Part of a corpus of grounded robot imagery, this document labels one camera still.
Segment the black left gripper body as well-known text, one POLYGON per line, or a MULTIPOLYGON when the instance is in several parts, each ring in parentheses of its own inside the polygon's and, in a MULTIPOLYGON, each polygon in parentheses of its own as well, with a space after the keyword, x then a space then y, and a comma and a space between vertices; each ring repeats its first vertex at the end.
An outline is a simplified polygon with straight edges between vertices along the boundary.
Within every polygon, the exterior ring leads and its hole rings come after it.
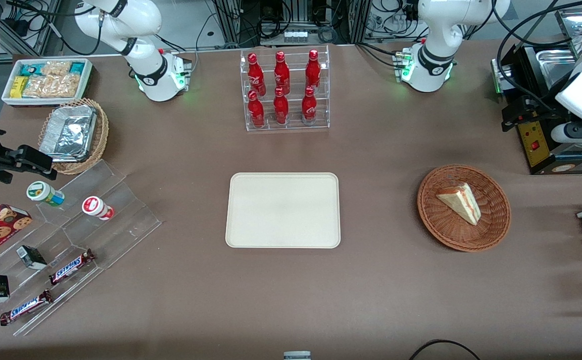
POLYGON ((540 120, 548 125, 550 139, 554 142, 582 142, 582 119, 568 114, 566 117, 547 112, 540 120))

